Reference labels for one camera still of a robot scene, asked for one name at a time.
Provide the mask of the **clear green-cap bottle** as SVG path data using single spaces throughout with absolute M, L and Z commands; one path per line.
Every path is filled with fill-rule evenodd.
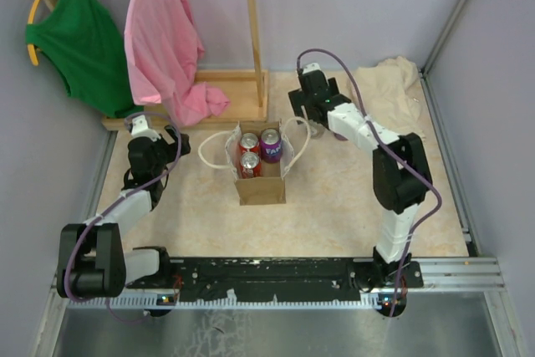
M 324 134 L 325 127 L 323 125 L 316 123 L 312 120 L 310 120 L 308 124 L 310 127 L 310 133 L 311 133 L 312 139 L 318 139 Z

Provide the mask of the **purple soda can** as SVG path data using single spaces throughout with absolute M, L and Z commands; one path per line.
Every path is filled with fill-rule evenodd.
M 347 141 L 348 139 L 346 137 L 344 137 L 343 135 L 340 135 L 338 133 L 334 133 L 334 136 L 337 140 L 341 140 L 341 141 Z

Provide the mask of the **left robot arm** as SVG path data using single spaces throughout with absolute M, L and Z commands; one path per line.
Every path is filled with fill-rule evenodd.
M 130 230 L 158 206 L 168 174 L 178 158 L 191 152 L 189 136 L 172 126 L 160 135 L 130 140 L 130 168 L 118 198 L 99 215 L 84 223 L 66 225 L 59 240 L 56 289 L 62 298 L 83 302 L 91 298 L 114 298 L 135 282 L 168 285 L 174 277 L 170 257 L 162 246 L 137 247 L 125 252 L 121 233 Z

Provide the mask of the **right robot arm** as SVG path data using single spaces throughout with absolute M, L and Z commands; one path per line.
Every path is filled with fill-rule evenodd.
M 415 133 L 399 135 L 376 124 L 317 66 L 297 73 L 300 88 L 288 93 L 294 114 L 343 137 L 371 158 L 373 192 L 383 208 L 372 279 L 386 287 L 400 285 L 410 264 L 405 249 L 410 230 L 432 183 L 423 142 Z

